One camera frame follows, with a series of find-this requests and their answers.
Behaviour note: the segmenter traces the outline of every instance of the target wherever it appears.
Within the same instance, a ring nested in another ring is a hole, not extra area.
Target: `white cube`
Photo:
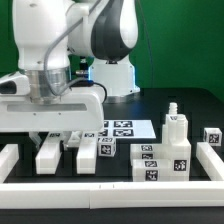
[[[105,157],[114,157],[116,153],[116,139],[101,137],[98,141],[98,155]]]
[[[203,140],[211,146],[221,146],[222,132],[219,128],[205,128]]]

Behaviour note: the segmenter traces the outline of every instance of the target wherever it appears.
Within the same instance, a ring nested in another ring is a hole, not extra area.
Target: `white rectangular block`
[[[63,140],[63,133],[49,133],[40,151],[36,161],[37,174],[55,174],[60,157],[60,142]]]
[[[133,160],[132,176],[134,182],[169,181],[169,171],[169,160]]]
[[[167,147],[166,158],[171,162],[170,180],[189,181],[191,163],[191,145],[187,139],[181,144],[172,142]]]
[[[0,183],[3,183],[5,181],[18,160],[18,145],[6,145],[0,152]]]
[[[94,174],[97,158],[97,132],[84,132],[76,157],[78,174]]]
[[[131,144],[130,161],[134,159],[164,159],[165,147],[162,144]]]
[[[196,156],[212,181],[224,181],[224,163],[209,143],[198,143]]]

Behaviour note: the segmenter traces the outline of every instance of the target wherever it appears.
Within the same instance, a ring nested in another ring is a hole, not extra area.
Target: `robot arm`
[[[75,4],[69,9],[69,26],[84,6],[91,8],[91,3]],[[83,23],[69,35],[68,46],[73,54],[119,61],[131,52],[138,38],[135,0],[101,0],[86,14]]]
[[[13,22],[19,68],[29,78],[36,103],[57,102],[46,81],[55,92],[66,88],[67,47],[75,55],[118,61],[130,53],[138,36],[135,0],[14,0]]]

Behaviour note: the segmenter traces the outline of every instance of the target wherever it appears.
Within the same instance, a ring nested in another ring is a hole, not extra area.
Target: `white plastic part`
[[[177,115],[177,103],[170,103],[168,114]]]
[[[124,0],[120,18],[121,37],[128,48],[134,48],[138,39],[135,0]]]
[[[48,134],[35,158],[37,174],[55,174],[61,157],[60,142],[63,138],[61,132]]]
[[[19,68],[43,70],[44,55],[56,38],[67,29],[64,0],[14,0],[13,25],[19,50]],[[52,51],[48,69],[69,66],[64,38]]]
[[[94,59],[89,69],[90,79],[103,84],[109,97],[122,97],[140,92],[135,85],[135,68],[129,56],[118,64],[106,64],[106,61]]]
[[[170,106],[172,114],[166,115],[166,124],[163,125],[162,131],[162,144],[131,145],[131,164],[134,159],[144,160],[147,157],[147,159],[166,159],[170,163],[167,167],[169,180],[189,181],[191,145],[187,140],[188,121],[185,115],[176,114],[177,105],[175,103],[171,103]]]
[[[204,142],[208,142],[211,146],[222,145],[222,132],[219,128],[204,128]]]
[[[6,145],[0,152],[0,183],[5,181],[18,160],[18,145]]]
[[[212,181],[224,181],[224,163],[207,142],[197,143],[196,156]]]
[[[223,182],[108,183],[90,192],[90,208],[223,206]]]
[[[116,139],[100,137],[98,140],[98,155],[104,157],[114,157],[116,153]]]
[[[29,97],[5,97],[0,103],[0,132],[102,131],[104,91],[73,88],[52,106],[35,105]]]
[[[177,116],[175,143],[181,143],[187,138],[186,123],[187,123],[187,119],[185,115],[179,114]]]
[[[164,159],[166,147],[162,144],[131,144],[130,161],[136,159]]]
[[[68,27],[74,25],[80,19],[85,18],[85,22],[80,24],[68,36],[68,47],[72,54],[81,56],[93,56],[91,49],[91,34],[96,19],[105,8],[109,0],[102,0],[88,16],[89,10],[96,1],[85,1],[70,7],[67,12]]]
[[[168,144],[168,125],[163,124],[162,126],[162,144]]]
[[[89,208],[91,184],[3,184],[0,208]]]
[[[169,181],[170,161],[168,159],[133,160],[132,176],[134,182]]]
[[[81,141],[82,132],[73,131],[71,137],[69,138],[66,148],[78,148]]]
[[[78,174],[95,174],[97,158],[97,132],[83,132],[76,157]]]
[[[1,209],[210,207],[224,206],[224,182],[2,184],[0,198]]]
[[[187,139],[180,143],[171,143],[166,158],[171,162],[170,180],[189,181],[191,163],[191,145]]]
[[[0,84],[6,83],[6,82],[14,82],[16,85],[16,94],[12,94],[12,95],[25,96],[30,93],[30,84],[29,84],[28,77],[25,75],[22,75],[19,72],[5,75],[2,78],[0,78]]]

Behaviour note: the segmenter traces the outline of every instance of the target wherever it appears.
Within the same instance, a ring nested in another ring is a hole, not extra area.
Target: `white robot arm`
[[[0,79],[0,131],[102,130],[104,90],[68,88],[68,50],[123,59],[137,41],[135,0],[14,0],[13,24],[19,72]]]

